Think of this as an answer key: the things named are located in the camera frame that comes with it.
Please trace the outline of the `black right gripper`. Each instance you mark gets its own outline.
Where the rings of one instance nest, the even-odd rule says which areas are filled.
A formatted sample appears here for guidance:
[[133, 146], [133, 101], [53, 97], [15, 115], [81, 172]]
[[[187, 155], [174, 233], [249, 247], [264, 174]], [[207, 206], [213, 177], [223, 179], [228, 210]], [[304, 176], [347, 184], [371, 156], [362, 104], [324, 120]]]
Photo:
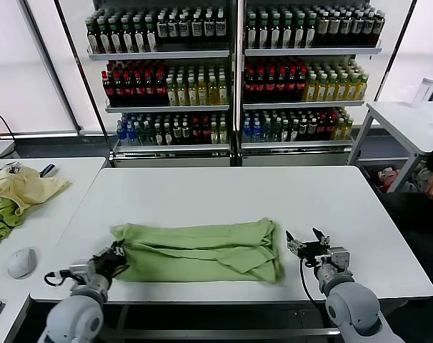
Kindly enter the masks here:
[[297, 254], [300, 259], [303, 259], [306, 264], [318, 264], [320, 256], [328, 255], [330, 248], [330, 236], [326, 236], [314, 227], [312, 231], [317, 238], [317, 242], [302, 243], [295, 239], [289, 231], [285, 231], [287, 248], [293, 254]]

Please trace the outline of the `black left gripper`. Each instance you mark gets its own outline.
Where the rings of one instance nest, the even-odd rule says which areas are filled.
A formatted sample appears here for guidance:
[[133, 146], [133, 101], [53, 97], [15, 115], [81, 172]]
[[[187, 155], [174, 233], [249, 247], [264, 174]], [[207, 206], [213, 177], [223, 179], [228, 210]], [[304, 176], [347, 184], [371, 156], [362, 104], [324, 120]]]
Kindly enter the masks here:
[[110, 247], [104, 248], [101, 254], [94, 255], [91, 261], [95, 273], [106, 279], [115, 278], [129, 266], [120, 242], [113, 242]]

